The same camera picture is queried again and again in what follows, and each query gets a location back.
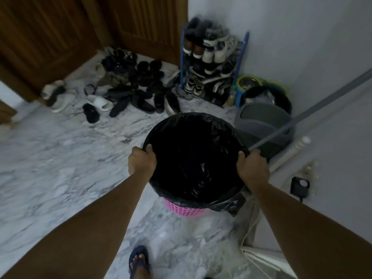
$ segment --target pink basket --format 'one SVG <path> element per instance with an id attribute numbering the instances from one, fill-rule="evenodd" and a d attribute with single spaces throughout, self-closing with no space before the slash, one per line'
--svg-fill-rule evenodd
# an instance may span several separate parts
<path id="1" fill-rule="evenodd" d="M 201 215 L 206 209 L 192 209 L 192 208 L 182 208 L 180 206 L 176 206 L 175 204 L 167 201 L 163 198 L 163 202 L 170 208 L 171 211 L 181 215 L 181 216 L 197 216 Z"/>

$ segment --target black plug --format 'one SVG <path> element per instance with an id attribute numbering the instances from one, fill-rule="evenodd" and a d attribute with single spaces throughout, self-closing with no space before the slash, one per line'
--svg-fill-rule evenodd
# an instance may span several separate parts
<path id="1" fill-rule="evenodd" d="M 310 182 L 309 180 L 293 177 L 291 182 L 291 194 L 300 198 L 300 202 L 309 195 Z"/>

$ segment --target wall socket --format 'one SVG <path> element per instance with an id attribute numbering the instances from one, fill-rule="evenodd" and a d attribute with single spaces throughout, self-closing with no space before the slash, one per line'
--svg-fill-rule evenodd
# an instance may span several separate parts
<path id="1" fill-rule="evenodd" d="M 318 167 L 318 161 L 310 161 L 307 164 L 305 164 L 300 170 L 293 173 L 290 177 L 288 177 L 285 182 L 283 183 L 283 186 L 281 189 L 288 193 L 291 191 L 291 181 L 293 177 L 299 177 L 306 180 L 309 180 L 310 182 L 310 188 L 309 188 L 309 196 L 312 197 L 315 195 L 317 190 L 317 180 L 318 180 L 318 174 L 317 174 L 317 167 Z"/>

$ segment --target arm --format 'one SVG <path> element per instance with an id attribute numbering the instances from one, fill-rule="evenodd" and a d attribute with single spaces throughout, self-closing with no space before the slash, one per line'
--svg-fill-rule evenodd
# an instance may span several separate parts
<path id="1" fill-rule="evenodd" d="M 247 158 L 239 152 L 237 170 L 299 279 L 371 278 L 372 245 L 270 185 L 269 167 L 259 150 Z"/>
<path id="2" fill-rule="evenodd" d="M 3 279 L 103 278 L 155 167 L 151 145 L 146 152 L 134 147 L 131 176 L 45 236 Z"/>

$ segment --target black plastic bag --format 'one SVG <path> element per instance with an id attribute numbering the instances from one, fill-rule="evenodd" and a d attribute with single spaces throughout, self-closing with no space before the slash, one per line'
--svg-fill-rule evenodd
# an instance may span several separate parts
<path id="1" fill-rule="evenodd" d="M 157 166 L 150 179 L 155 192 L 177 206 L 226 210 L 235 216 L 245 198 L 236 170 L 239 150 L 247 148 L 235 129 L 206 113 L 171 116 L 146 137 Z"/>

